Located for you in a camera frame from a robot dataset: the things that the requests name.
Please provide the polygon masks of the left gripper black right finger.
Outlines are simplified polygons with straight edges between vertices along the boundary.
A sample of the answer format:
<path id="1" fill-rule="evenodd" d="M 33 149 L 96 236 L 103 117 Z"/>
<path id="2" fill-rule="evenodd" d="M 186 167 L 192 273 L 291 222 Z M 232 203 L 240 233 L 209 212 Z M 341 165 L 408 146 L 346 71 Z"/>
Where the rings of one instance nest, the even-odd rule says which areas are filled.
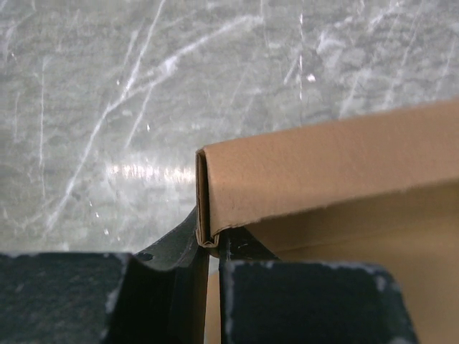
<path id="1" fill-rule="evenodd" d="M 364 262 L 287 262 L 246 229 L 219 243 L 223 343 L 417 343 L 393 276 Z"/>

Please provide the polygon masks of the brown cardboard box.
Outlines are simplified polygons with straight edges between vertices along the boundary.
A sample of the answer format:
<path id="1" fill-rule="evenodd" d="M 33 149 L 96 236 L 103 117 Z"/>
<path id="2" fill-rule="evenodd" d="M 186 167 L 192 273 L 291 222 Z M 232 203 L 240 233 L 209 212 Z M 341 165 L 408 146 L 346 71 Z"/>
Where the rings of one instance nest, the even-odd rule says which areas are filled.
<path id="1" fill-rule="evenodd" d="M 285 260 L 376 262 L 422 343 L 458 341 L 458 101 L 203 147 L 197 239 L 246 228 Z"/>

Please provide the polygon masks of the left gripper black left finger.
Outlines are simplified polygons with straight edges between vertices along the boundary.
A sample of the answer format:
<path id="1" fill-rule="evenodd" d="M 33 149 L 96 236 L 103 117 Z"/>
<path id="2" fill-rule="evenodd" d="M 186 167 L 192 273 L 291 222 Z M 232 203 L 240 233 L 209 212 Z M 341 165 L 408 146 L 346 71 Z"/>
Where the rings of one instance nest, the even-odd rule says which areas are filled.
<path id="1" fill-rule="evenodd" d="M 203 343 L 197 215 L 136 254 L 1 254 L 3 343 Z"/>

